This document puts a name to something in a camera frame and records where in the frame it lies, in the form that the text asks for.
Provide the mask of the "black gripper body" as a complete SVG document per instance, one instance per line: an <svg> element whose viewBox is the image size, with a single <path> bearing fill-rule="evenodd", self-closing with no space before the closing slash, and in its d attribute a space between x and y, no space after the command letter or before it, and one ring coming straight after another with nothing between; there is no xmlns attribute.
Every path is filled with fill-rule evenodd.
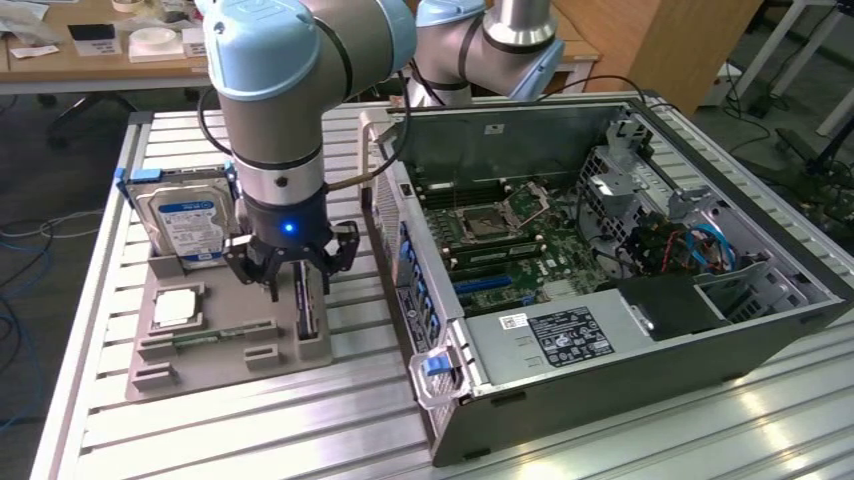
<svg viewBox="0 0 854 480"><path fill-rule="evenodd" d="M332 272L325 246L332 240L325 193L316 192L291 205L272 205L243 197L251 246L256 260L268 268L273 260L308 261L323 272Z"/></svg>

